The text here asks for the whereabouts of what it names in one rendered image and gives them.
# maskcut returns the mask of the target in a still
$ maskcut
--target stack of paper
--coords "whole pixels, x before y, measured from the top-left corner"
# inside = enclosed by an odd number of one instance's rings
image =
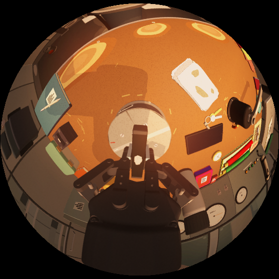
[[[171,72],[171,77],[194,100],[202,111],[207,111],[219,96],[218,89],[205,71],[190,58]]]

